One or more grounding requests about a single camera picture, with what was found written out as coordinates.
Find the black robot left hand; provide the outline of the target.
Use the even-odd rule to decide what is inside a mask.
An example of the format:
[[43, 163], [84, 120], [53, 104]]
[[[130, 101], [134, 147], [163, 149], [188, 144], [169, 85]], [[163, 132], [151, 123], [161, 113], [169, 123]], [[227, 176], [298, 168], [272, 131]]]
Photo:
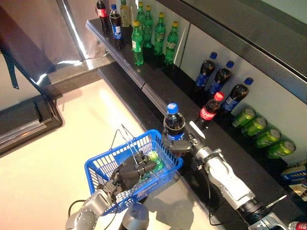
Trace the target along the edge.
[[110, 181], [115, 181], [122, 192], [127, 191], [136, 185], [142, 176], [154, 170], [156, 166], [155, 161], [150, 160], [143, 151], [140, 151], [120, 164], [113, 171]]

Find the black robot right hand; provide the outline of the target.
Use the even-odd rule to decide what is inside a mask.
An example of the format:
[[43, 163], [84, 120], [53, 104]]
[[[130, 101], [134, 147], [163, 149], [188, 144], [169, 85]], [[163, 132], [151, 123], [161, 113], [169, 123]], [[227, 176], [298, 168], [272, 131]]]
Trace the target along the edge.
[[194, 153], [194, 148], [197, 145], [202, 148], [206, 140], [204, 133], [194, 121], [189, 121], [189, 124], [184, 127], [184, 131], [188, 133], [188, 138], [184, 140], [170, 140], [167, 137], [166, 128], [162, 132], [162, 144], [176, 157], [185, 153]]

